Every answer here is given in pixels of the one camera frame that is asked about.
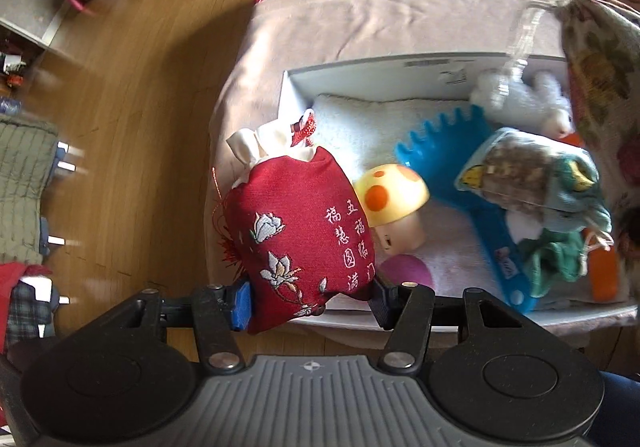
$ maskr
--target white plush toy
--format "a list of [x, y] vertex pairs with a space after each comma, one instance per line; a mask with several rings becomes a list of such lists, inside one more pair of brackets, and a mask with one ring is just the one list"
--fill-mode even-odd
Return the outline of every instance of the white plush toy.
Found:
[[484, 109], [487, 120], [553, 139], [574, 131], [571, 103], [562, 96], [560, 84], [551, 73], [537, 73], [533, 87], [519, 79], [510, 80], [509, 94], [501, 106], [493, 97], [499, 77], [497, 73], [480, 75], [469, 98], [472, 104]]

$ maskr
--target plaid fabric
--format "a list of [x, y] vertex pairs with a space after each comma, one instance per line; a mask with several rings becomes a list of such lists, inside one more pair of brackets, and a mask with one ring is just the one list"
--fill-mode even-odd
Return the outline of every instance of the plaid fabric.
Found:
[[39, 337], [38, 324], [49, 324], [50, 322], [51, 306], [49, 303], [36, 300], [35, 288], [19, 281], [11, 291], [4, 347], [8, 348], [25, 339]]

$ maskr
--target wooden floor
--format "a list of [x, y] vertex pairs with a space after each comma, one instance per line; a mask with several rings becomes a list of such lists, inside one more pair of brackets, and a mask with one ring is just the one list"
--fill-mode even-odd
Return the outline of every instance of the wooden floor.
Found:
[[[56, 315], [61, 334], [143, 287], [185, 295], [207, 282], [207, 125], [251, 10], [252, 0], [95, 0], [64, 21], [26, 98], [80, 150], [79, 171], [43, 205], [51, 233], [70, 241], [47, 261], [72, 301]], [[602, 334], [599, 366], [617, 335]], [[194, 355], [190, 334], [170, 339]], [[248, 357], [357, 351], [281, 331], [238, 341]]]

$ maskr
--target storage box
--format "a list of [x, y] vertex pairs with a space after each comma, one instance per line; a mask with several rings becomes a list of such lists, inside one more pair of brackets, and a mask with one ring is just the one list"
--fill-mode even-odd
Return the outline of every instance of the storage box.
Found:
[[[506, 62], [503, 54], [420, 54], [344, 61], [288, 70], [284, 73], [278, 117], [295, 120], [311, 107], [319, 94], [335, 94], [375, 102], [406, 98], [467, 100], [478, 75], [500, 69]], [[564, 59], [532, 56], [524, 80], [538, 71], [552, 72], [568, 91]], [[328, 337], [360, 347], [382, 347], [386, 337], [373, 315], [361, 305], [360, 311], [341, 311], [340, 300], [332, 299], [327, 311], [317, 317], [296, 319], [302, 325], [318, 327]], [[565, 310], [534, 311], [535, 322], [558, 335], [584, 334], [597, 328], [630, 325], [636, 320], [638, 305], [633, 299], [611, 304], [581, 304]], [[362, 333], [358, 340], [356, 332]], [[434, 328], [435, 334], [450, 334], [436, 340], [453, 342], [456, 329]]]

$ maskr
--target orange plastic handle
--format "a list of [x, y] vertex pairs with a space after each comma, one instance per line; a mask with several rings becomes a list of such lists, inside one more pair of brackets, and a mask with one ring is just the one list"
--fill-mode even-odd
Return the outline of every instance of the orange plastic handle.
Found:
[[[576, 132], [561, 140], [569, 145], [584, 147], [580, 136]], [[582, 237], [587, 237], [589, 230], [582, 231]], [[618, 254], [615, 249], [608, 252], [605, 249], [593, 250], [587, 257], [587, 272], [591, 282], [591, 296], [595, 302], [607, 302], [618, 293]]]

